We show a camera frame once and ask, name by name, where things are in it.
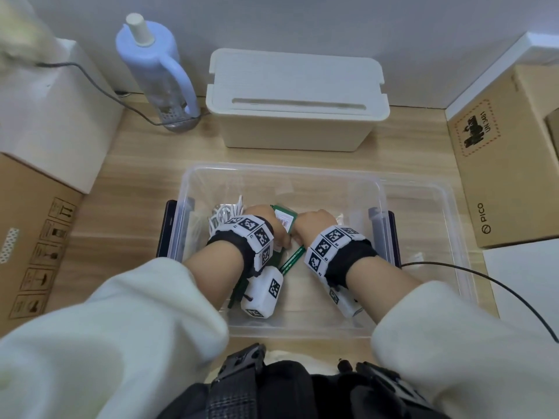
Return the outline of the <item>person's right hand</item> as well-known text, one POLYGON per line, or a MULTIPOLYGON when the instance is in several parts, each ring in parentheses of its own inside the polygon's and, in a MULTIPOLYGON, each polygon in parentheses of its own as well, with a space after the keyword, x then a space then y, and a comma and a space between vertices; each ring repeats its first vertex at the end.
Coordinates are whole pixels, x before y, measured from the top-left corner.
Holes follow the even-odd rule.
POLYGON ((338 225, 337 220, 328 211, 308 211, 298 214, 291 229, 291 236, 300 246, 308 248, 321 232, 335 225, 338 225))

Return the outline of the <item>person's left hand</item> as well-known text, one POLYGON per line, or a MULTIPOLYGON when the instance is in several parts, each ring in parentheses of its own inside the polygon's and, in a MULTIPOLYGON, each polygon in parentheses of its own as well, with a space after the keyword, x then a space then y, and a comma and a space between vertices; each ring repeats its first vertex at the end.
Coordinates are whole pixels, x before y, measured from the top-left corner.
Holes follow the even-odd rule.
POLYGON ((253 205, 244 210, 247 215, 253 215, 265 219, 272 226, 275 238, 275 231, 286 231, 283 225, 276 218, 274 210, 269 204, 253 205))

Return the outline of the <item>green card packet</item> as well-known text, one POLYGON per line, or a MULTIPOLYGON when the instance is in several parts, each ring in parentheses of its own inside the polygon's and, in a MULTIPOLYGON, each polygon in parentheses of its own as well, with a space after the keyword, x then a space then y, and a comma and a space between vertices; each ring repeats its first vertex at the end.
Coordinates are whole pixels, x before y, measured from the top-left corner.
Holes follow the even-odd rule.
POLYGON ((292 231, 293 224, 297 219, 298 213, 286 207, 283 207, 281 205, 272 204, 270 206, 274 210, 276 218, 283 225, 286 232, 290 234, 292 231))

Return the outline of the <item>person's left forearm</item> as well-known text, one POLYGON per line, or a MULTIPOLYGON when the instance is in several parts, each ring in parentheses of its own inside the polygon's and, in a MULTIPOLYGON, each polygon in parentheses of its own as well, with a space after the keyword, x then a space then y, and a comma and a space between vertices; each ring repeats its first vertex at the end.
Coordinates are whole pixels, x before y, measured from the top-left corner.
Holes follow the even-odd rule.
POLYGON ((227 346, 218 309, 254 252, 214 242, 103 283, 0 339, 0 419, 155 419, 227 346))

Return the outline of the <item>person's right forearm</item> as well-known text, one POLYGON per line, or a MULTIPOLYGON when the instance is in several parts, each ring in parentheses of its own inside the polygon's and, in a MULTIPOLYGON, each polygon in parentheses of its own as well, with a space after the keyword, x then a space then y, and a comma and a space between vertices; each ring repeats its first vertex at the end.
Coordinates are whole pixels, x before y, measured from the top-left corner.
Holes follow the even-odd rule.
POLYGON ((421 283, 380 258, 349 268, 346 284, 377 324, 371 347, 454 419, 559 419, 559 344, 421 283))

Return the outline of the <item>left marker wrist band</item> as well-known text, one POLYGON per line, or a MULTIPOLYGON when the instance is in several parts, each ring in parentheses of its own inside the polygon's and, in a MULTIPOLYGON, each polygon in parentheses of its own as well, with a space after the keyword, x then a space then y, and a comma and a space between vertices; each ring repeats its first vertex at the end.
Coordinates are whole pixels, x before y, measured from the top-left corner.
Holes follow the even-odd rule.
POLYGON ((274 232, 270 223, 258 216, 240 215, 221 224, 207 245, 217 241, 233 244, 244 261, 241 279, 258 276, 273 255, 274 232))

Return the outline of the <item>marker wrist band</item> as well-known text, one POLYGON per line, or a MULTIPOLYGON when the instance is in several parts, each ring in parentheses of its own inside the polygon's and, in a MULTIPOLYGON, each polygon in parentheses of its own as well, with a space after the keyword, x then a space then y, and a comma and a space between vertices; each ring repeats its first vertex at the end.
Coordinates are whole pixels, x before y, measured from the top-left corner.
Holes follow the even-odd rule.
POLYGON ((258 276, 273 255, 274 232, 270 223, 258 216, 240 215, 221 224, 207 245, 217 241, 233 244, 244 261, 241 279, 258 276))
POLYGON ((304 264, 333 288, 348 288, 346 275, 363 258, 378 255, 371 242, 350 227, 330 226, 306 250, 304 264))

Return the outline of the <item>right marker wrist band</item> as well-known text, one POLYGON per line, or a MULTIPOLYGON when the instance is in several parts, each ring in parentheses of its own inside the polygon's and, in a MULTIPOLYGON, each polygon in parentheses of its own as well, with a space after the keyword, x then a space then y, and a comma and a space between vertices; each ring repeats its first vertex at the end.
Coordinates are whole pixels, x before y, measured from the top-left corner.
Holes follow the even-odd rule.
POLYGON ((346 275, 363 258, 378 255, 371 242, 350 227, 330 226, 306 250, 304 264, 333 288, 348 288, 346 275))

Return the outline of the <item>clear plastic storage bin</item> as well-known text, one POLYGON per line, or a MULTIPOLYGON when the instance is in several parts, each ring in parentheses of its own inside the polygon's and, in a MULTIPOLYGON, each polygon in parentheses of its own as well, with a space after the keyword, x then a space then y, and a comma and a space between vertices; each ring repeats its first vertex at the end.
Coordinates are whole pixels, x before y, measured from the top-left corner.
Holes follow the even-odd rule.
MULTIPOLYGON (((452 189, 421 176, 365 171, 202 164, 183 176, 178 200, 165 207, 157 257, 182 262, 205 246, 208 220, 239 197, 246 205, 272 202, 296 212, 321 208, 369 239, 394 265, 443 262, 470 267, 452 189)), ((237 304, 220 309, 232 337, 367 338, 365 312, 346 318, 318 278, 298 260, 287 273, 270 318, 252 318, 237 304)))

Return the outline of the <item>black chest harness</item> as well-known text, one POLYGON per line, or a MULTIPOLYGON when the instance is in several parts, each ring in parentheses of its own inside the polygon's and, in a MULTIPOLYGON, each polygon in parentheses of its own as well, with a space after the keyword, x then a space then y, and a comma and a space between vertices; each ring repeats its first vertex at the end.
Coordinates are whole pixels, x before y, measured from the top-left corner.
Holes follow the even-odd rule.
POLYGON ((390 369, 339 360, 333 375, 298 361, 267 364, 266 346, 230 354, 211 383, 194 383, 157 419, 451 419, 390 369))

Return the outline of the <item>pale blue water jug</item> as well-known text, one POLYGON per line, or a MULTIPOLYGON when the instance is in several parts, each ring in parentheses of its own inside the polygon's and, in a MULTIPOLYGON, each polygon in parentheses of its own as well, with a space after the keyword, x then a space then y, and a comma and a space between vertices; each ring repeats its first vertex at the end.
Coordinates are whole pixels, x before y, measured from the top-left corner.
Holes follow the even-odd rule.
POLYGON ((194 129, 201 119, 201 109, 191 79, 180 64, 171 31, 144 20, 139 13, 129 13, 115 43, 162 126, 174 133, 194 129))

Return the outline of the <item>brown cardboard box black print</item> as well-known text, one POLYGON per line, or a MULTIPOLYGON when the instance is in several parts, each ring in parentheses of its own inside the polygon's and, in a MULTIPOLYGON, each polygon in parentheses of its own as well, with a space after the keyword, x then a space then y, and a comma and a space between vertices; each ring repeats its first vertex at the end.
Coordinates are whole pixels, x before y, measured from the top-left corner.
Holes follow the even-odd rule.
POLYGON ((559 65, 515 65, 448 121, 477 245, 559 237, 559 65))

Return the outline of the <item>white flat box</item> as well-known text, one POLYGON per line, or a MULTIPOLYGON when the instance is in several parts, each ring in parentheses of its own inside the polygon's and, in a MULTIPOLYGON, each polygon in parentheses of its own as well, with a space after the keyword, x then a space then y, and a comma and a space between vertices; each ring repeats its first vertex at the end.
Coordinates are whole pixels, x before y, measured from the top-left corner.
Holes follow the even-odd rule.
MULTIPOLYGON (((483 251, 487 274, 523 297, 559 338, 559 239, 483 251)), ((499 317, 520 330, 550 338, 549 331, 521 301, 492 283, 499 317)))

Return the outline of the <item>brown cardboard box with symbols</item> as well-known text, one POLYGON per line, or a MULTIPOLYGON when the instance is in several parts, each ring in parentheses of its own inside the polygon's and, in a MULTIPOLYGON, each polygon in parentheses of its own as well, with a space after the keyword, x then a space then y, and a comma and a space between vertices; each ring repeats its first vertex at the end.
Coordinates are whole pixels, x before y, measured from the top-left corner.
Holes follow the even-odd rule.
POLYGON ((82 199, 0 154, 0 338, 44 313, 82 199))

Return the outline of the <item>white carton box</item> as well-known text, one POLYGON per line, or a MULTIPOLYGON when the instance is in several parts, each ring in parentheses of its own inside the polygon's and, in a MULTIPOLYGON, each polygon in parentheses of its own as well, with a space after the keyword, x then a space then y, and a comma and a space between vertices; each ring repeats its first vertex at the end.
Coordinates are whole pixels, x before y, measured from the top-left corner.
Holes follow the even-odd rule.
POLYGON ((0 153, 88 194, 122 113, 75 66, 13 67, 0 75, 0 153))

